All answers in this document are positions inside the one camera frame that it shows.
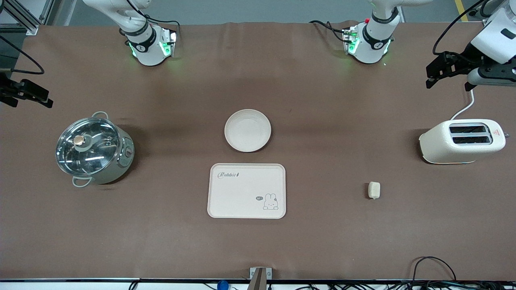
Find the glass pot lid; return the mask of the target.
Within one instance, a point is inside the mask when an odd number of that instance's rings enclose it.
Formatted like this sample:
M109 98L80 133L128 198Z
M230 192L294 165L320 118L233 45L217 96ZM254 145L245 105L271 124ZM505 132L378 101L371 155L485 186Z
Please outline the glass pot lid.
M58 138L56 162L69 175L90 176L114 160L120 143L119 131L111 121L98 116L83 118Z

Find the cream rabbit print tray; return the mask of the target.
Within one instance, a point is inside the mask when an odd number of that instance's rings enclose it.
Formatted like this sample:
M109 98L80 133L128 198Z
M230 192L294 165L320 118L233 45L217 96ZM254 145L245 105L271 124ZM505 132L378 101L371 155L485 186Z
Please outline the cream rabbit print tray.
M281 219L286 214L286 170L281 164L218 163L210 169L212 218Z

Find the aluminium frame profile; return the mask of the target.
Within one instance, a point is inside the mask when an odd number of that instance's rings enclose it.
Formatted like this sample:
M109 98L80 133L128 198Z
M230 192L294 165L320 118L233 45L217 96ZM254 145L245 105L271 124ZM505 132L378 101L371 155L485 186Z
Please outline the aluminium frame profile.
M37 35L39 26L53 22L58 0L0 0L0 32Z
M503 2L505 0L483 0L482 3L476 5L468 12L467 17L469 20L485 23Z

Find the grey metal clamp bracket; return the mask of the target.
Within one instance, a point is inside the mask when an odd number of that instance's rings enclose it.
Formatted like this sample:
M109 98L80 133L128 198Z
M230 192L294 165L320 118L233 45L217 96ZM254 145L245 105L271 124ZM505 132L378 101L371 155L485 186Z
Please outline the grey metal clamp bracket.
M252 267L249 272L250 282L247 290L272 290L273 269L271 267Z

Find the steel electric cooking pot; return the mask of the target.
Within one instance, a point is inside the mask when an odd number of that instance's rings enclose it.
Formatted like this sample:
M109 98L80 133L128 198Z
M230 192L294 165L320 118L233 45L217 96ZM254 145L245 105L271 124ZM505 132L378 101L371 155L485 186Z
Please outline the steel electric cooking pot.
M72 184L77 188L83 188L90 184L109 184L120 179L129 169L134 160L135 146L131 136L120 126L115 125L106 112L98 111L92 114L92 118L100 121L100 126L107 128L100 133L82 134L83 143L74 141L74 149L85 146L93 150L93 155L86 157L82 165L96 167L95 161L100 162L100 168L79 176L74 173Z

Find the cream two-slot toaster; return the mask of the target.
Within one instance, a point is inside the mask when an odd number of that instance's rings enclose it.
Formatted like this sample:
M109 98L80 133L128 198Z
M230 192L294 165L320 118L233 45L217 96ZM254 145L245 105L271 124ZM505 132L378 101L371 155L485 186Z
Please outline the cream two-slot toaster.
M501 151L507 134L490 119L444 121L419 137L422 157L439 165L470 164Z

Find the brown table cover mat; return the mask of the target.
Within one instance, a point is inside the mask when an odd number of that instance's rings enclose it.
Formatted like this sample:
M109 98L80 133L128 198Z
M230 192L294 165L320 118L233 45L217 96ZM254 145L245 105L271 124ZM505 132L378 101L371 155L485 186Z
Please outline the brown table cover mat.
M40 28L23 50L53 107L0 105L0 279L241 278L257 266L279 279L406 279L435 256L461 280L516 280L516 88L477 87L462 114L497 121L503 150L449 166L419 152L419 136L468 103L463 77L425 86L444 27L403 23L382 62L363 65L313 24L184 25L156 67L118 28ZM272 125L251 153L224 136L247 109ZM131 136L134 160L77 188L57 141L98 111ZM285 216L210 217L218 163L285 167Z

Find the round cream plate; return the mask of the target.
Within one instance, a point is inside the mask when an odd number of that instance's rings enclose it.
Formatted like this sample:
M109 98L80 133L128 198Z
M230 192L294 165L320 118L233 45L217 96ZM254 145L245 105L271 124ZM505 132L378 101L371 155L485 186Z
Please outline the round cream plate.
M239 110L225 123L224 136L235 150L251 153L264 147L272 134L272 125L265 114L257 110Z

